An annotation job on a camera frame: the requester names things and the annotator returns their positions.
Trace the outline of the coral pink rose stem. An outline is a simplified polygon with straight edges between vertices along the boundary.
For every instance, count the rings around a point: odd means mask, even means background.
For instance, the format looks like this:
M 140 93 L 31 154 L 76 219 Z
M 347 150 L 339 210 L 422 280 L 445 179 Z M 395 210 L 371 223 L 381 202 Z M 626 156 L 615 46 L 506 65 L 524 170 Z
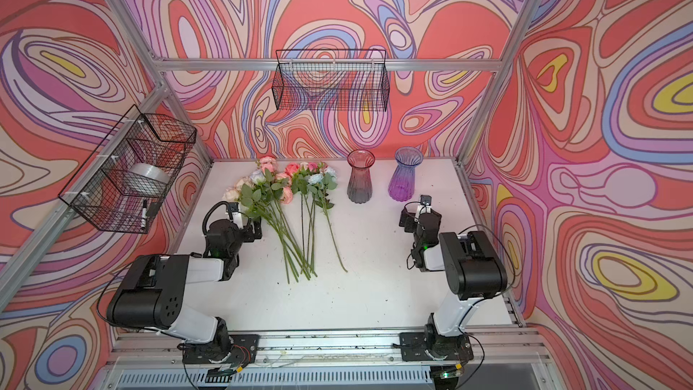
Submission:
M 311 276 L 315 276 L 314 264 L 314 209 L 310 193 L 308 190 L 308 180 L 312 176 L 312 169 L 307 162 L 297 164 L 291 162 L 284 170 L 284 173 L 289 177 L 291 189 L 294 197 L 299 199 L 300 203 L 300 222 L 301 222 L 301 252 L 305 258 L 307 269 Z

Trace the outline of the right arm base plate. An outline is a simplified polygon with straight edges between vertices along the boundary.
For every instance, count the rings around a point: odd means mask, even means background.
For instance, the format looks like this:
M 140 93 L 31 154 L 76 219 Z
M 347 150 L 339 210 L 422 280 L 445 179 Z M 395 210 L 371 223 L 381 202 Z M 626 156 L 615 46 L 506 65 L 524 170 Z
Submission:
M 393 345 L 405 362 L 457 361 L 461 364 L 475 358 L 467 335 L 443 337 L 424 332 L 402 332 Z

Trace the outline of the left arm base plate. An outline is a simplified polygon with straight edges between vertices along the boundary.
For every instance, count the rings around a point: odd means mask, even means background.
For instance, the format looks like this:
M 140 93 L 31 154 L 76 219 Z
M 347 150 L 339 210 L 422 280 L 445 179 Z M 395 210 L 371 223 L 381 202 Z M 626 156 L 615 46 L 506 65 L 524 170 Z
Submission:
M 178 349 L 182 352 L 185 365 L 236 365 L 247 366 L 256 361 L 258 334 L 231 334 L 227 341 L 211 341 L 206 344 L 182 342 Z

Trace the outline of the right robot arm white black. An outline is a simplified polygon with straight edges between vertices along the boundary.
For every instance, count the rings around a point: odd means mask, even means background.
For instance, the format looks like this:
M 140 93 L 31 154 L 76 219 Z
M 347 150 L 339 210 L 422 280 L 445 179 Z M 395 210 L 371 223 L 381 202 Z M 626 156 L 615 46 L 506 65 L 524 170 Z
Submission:
M 442 273 L 449 292 L 421 332 L 403 332 L 395 348 L 406 362 L 473 359 L 467 325 L 478 307 L 508 288 L 508 272 L 487 234 L 477 225 L 442 232 L 442 216 L 428 202 L 402 209 L 399 226 L 413 234 L 407 268 Z

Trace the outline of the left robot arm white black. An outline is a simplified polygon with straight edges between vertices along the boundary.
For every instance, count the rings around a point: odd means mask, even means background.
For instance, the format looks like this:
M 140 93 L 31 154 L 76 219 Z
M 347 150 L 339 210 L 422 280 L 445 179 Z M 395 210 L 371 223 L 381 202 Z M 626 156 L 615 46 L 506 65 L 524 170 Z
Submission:
M 190 307 L 184 297 L 190 285 L 229 281 L 240 265 L 241 247 L 262 236 L 260 220 L 243 227 L 216 220 L 203 227 L 202 254 L 139 256 L 106 307 L 106 321 L 178 339 L 185 365 L 247 363 L 250 355 L 236 346 L 226 321 Z

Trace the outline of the purple glass vase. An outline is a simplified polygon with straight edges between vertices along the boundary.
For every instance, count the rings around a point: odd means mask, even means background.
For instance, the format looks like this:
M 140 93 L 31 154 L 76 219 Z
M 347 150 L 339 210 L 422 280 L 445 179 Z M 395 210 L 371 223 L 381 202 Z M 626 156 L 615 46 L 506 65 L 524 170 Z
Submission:
M 397 166 L 388 185 L 389 196 L 396 202 L 407 202 L 414 193 L 416 168 L 423 162 L 422 152 L 405 146 L 396 150 Z

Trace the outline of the magenta rose stem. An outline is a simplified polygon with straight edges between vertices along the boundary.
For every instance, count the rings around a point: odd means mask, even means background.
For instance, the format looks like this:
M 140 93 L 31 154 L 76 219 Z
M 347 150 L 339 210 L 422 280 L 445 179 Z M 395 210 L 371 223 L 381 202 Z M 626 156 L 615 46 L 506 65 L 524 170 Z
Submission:
M 301 243 L 304 257 L 313 276 L 315 271 L 316 215 L 317 205 L 309 180 L 316 173 L 312 162 L 301 162 L 299 170 L 299 192 L 301 195 Z

